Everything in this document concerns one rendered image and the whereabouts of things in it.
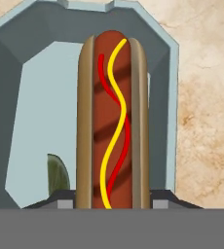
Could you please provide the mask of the green vegetable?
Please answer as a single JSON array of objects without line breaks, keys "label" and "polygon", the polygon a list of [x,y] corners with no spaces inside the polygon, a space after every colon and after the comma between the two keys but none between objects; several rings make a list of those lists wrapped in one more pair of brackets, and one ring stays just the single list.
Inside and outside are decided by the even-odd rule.
[{"label": "green vegetable", "polygon": [[54,154],[48,154],[47,165],[49,195],[51,196],[57,190],[69,190],[69,175],[61,158]]}]

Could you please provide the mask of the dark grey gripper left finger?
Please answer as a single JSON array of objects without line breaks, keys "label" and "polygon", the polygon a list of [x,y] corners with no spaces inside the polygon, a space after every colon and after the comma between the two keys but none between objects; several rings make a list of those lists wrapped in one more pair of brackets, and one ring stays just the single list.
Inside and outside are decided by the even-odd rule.
[{"label": "dark grey gripper left finger", "polygon": [[26,209],[74,209],[75,208],[75,191],[74,190],[57,190],[47,199],[38,201],[26,206]]}]

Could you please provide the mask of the pale blue tupperware container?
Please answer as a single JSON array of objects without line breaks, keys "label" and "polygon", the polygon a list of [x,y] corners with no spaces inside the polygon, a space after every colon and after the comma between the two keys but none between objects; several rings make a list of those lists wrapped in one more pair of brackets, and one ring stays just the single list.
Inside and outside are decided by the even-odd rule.
[{"label": "pale blue tupperware container", "polygon": [[178,45],[137,2],[23,0],[0,18],[0,208],[48,195],[47,155],[76,176],[77,67],[105,30],[137,39],[150,75],[150,187],[175,188]]}]

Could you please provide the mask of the hot dog with mustard ketchup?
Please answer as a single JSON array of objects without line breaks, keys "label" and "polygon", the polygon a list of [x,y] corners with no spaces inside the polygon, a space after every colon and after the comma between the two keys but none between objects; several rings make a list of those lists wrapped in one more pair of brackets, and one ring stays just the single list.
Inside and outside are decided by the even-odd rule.
[{"label": "hot dog with mustard ketchup", "polygon": [[76,156],[78,208],[150,207],[147,60],[116,30],[79,55]]}]

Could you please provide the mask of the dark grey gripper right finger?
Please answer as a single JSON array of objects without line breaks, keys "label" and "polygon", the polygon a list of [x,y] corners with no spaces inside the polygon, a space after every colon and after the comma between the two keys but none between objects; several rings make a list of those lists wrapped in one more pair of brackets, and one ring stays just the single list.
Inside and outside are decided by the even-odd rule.
[{"label": "dark grey gripper right finger", "polygon": [[179,199],[170,190],[151,190],[150,204],[153,209],[190,208],[200,209],[200,206]]}]

